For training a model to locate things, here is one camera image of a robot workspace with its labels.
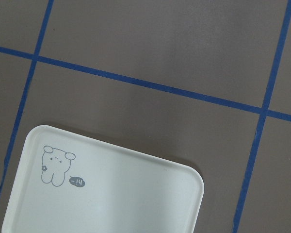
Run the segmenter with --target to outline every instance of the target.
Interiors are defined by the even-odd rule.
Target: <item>floor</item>
[[[291,233],[291,0],[0,0],[0,231],[42,124],[195,168],[195,233]]]

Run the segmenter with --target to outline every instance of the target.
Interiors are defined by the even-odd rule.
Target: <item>cartoon bear drawing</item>
[[[58,187],[64,183],[65,173],[70,169],[71,161],[76,158],[75,154],[50,146],[44,146],[42,156],[41,180]]]

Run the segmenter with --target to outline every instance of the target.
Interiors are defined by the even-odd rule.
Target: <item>bear's ear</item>
[[[53,151],[54,151],[54,149],[53,149],[53,147],[50,147],[50,146],[45,146],[44,147],[44,151],[46,152],[46,153],[53,153]]]
[[[73,154],[73,153],[66,153],[65,157],[68,160],[74,160],[76,158],[75,154]]]

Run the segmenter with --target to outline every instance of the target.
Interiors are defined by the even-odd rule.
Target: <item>tray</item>
[[[51,126],[28,134],[2,233],[192,233],[191,167]]]

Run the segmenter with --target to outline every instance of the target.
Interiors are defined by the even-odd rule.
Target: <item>bear's leg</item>
[[[52,178],[53,178],[53,172],[48,171],[48,170],[42,171],[41,180],[44,183],[50,183],[52,181]]]
[[[64,180],[65,180],[65,173],[57,172],[57,173],[54,173],[53,175],[52,184],[54,186],[60,186],[63,184]]]

